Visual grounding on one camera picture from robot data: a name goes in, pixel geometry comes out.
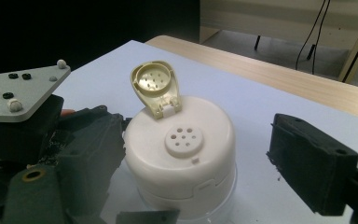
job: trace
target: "floor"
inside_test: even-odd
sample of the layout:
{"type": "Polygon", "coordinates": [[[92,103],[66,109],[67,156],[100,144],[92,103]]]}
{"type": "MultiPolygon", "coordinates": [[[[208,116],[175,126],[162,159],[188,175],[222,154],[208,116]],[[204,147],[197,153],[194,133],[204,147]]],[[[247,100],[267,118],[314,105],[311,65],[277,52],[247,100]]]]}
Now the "floor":
{"type": "MultiPolygon", "coordinates": [[[[215,49],[240,54],[267,63],[274,63],[288,68],[296,68],[296,59],[304,43],[294,43],[276,38],[261,36],[258,48],[255,50],[257,35],[219,31],[211,36],[203,45],[215,49]]],[[[312,74],[313,60],[307,60],[310,45],[307,45],[298,60],[297,69],[312,74]]],[[[318,46],[314,74],[337,80],[341,67],[345,63],[349,51],[347,49],[332,49],[318,46]]],[[[358,86],[358,72],[352,85],[358,86]]]]}

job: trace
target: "wooden table edge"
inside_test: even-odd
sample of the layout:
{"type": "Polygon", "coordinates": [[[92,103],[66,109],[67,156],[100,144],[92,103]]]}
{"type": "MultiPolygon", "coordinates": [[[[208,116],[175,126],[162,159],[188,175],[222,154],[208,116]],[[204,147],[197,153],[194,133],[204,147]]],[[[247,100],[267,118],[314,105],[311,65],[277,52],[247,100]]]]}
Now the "wooden table edge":
{"type": "Polygon", "coordinates": [[[358,117],[358,87],[166,35],[145,43],[358,117]]]}

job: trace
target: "white plastic container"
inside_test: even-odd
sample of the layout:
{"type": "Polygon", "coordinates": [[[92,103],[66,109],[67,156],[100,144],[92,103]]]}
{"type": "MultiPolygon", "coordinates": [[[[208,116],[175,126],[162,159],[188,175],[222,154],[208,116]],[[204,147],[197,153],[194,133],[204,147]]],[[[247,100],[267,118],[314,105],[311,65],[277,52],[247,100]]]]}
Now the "white plastic container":
{"type": "Polygon", "coordinates": [[[132,119],[126,162],[152,208],[179,209],[182,223],[225,223],[236,183],[233,125],[211,102],[181,101],[182,110],[163,119],[148,108],[132,119]]]}

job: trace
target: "white table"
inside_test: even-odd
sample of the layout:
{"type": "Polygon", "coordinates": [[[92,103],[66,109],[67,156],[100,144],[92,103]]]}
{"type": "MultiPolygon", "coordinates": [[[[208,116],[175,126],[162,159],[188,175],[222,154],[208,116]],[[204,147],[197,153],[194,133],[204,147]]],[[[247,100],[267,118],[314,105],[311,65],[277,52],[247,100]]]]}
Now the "white table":
{"type": "MultiPolygon", "coordinates": [[[[358,151],[358,118],[348,113],[134,41],[75,70],[54,94],[65,99],[65,108],[107,105],[111,113],[134,117],[144,106],[132,90],[131,70],[155,60],[172,65],[182,95],[222,106],[234,123],[239,176],[228,223],[349,223],[349,207],[344,217],[314,215],[283,178],[278,180],[280,174],[266,156],[276,113],[306,120],[358,151]]],[[[108,223],[115,223],[119,211],[146,209],[132,183],[123,162],[102,212],[108,223]]]]}

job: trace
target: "table surface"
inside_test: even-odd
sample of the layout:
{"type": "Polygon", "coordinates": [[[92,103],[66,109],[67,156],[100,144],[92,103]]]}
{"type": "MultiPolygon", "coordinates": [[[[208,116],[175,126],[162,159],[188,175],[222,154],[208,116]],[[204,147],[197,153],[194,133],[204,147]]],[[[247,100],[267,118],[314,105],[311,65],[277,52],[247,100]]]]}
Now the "table surface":
{"type": "MultiPolygon", "coordinates": [[[[179,40],[163,38],[181,43],[179,40]]],[[[198,45],[194,46],[195,51],[197,48],[203,49],[198,45]]],[[[356,116],[135,41],[75,70],[54,94],[65,99],[64,108],[79,110],[106,105],[111,113],[134,117],[144,106],[132,89],[131,71],[141,63],[155,60],[172,65],[181,95],[200,97],[221,106],[234,124],[238,181],[229,224],[349,223],[350,208],[346,209],[343,217],[321,217],[313,214],[284,179],[280,178],[266,152],[269,150],[272,130],[270,123],[276,113],[306,120],[358,151],[356,116]]],[[[249,63],[245,66],[248,74],[251,71],[259,76],[268,74],[264,69],[289,71],[279,66],[244,60],[254,64],[252,67],[249,63]]],[[[293,87],[294,84],[291,80],[285,86],[299,89],[293,87]]],[[[112,177],[109,198],[101,216],[107,223],[115,223],[116,214],[120,211],[148,209],[138,194],[126,162],[123,161],[112,177]]]]}
{"type": "Polygon", "coordinates": [[[146,44],[358,116],[358,87],[166,35],[146,44]]]}

